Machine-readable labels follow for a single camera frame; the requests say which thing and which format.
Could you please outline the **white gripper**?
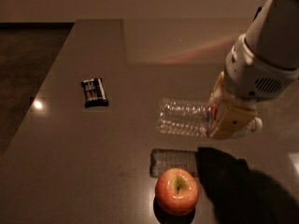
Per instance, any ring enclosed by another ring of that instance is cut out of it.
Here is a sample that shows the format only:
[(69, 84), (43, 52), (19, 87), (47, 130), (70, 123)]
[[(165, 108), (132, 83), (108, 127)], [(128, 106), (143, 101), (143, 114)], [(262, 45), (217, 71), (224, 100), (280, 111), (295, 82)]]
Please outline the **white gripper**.
[[(258, 115), (256, 103), (275, 99), (291, 85), (298, 76), (298, 69), (275, 67), (256, 56), (241, 35), (229, 51), (224, 66), (210, 93), (208, 103), (217, 108), (209, 137), (228, 139)], [(223, 95), (223, 84), (233, 95)]]

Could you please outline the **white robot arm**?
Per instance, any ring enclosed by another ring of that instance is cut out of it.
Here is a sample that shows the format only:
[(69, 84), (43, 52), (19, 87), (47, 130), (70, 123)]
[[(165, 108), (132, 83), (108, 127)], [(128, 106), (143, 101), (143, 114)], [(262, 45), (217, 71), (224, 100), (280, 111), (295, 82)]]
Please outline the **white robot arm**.
[(209, 102), (206, 135), (215, 139), (262, 129), (257, 104), (280, 96), (299, 75), (299, 0), (267, 0), (229, 51)]

